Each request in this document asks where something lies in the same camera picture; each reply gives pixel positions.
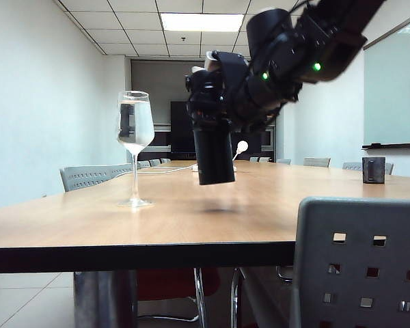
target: tiled floor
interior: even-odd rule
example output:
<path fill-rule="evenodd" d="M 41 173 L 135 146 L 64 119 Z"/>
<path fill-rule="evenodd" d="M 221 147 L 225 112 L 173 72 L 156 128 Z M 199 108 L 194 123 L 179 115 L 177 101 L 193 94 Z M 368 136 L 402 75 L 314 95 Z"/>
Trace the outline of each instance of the tiled floor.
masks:
<path fill-rule="evenodd" d="M 0 274 L 0 328 L 73 328 L 71 273 Z"/>
<path fill-rule="evenodd" d="M 232 269 L 219 269 L 219 274 L 221 287 L 206 300 L 208 326 L 228 328 Z M 0 328 L 74 328 L 72 286 L 72 273 L 0 274 Z M 194 316 L 196 311 L 188 299 L 139 303 L 140 314 Z M 249 308 L 243 308 L 244 322 L 252 319 L 249 311 Z M 197 323 L 141 320 L 139 326 L 196 328 Z"/>

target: ceiling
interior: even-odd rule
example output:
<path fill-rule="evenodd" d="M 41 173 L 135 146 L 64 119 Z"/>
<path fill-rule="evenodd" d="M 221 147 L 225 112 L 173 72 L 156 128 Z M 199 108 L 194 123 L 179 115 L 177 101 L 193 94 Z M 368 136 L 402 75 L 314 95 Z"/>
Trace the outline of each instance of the ceiling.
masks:
<path fill-rule="evenodd" d="M 137 59 L 204 58 L 210 50 L 249 57 L 246 23 L 264 8 L 290 10 L 302 0 L 54 0 L 104 55 Z M 160 13 L 243 14 L 238 32 L 164 31 Z M 302 12 L 292 16 L 295 22 Z"/>

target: robotic arm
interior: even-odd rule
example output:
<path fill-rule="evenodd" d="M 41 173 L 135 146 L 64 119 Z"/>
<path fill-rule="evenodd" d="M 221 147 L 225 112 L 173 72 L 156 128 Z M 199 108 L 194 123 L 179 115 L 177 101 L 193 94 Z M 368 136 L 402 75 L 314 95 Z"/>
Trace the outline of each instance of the robotic arm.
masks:
<path fill-rule="evenodd" d="M 247 24 L 249 64 L 235 53 L 207 54 L 205 69 L 186 77 L 201 185 L 235 180 L 230 132 L 263 131 L 298 101 L 303 83 L 333 80 L 348 67 L 383 1 L 321 0 L 294 27 L 289 12 L 267 10 Z"/>

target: red chair seat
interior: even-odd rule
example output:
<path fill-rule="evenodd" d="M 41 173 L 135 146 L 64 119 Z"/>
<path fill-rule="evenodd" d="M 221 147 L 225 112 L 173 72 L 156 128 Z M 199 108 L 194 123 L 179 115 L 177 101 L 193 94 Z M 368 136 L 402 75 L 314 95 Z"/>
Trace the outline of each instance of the red chair seat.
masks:
<path fill-rule="evenodd" d="M 195 297 L 194 270 L 188 269 L 149 269 L 137 271 L 138 299 L 154 301 Z M 220 285 L 216 268 L 202 269 L 202 282 L 205 296 L 214 294 Z"/>

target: table edge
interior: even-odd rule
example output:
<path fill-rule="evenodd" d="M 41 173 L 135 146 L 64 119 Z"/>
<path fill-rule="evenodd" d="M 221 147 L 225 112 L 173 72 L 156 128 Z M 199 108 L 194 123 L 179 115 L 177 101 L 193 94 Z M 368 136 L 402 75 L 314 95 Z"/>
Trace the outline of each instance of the table edge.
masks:
<path fill-rule="evenodd" d="M 0 247 L 0 273 L 291 265 L 293 241 Z"/>

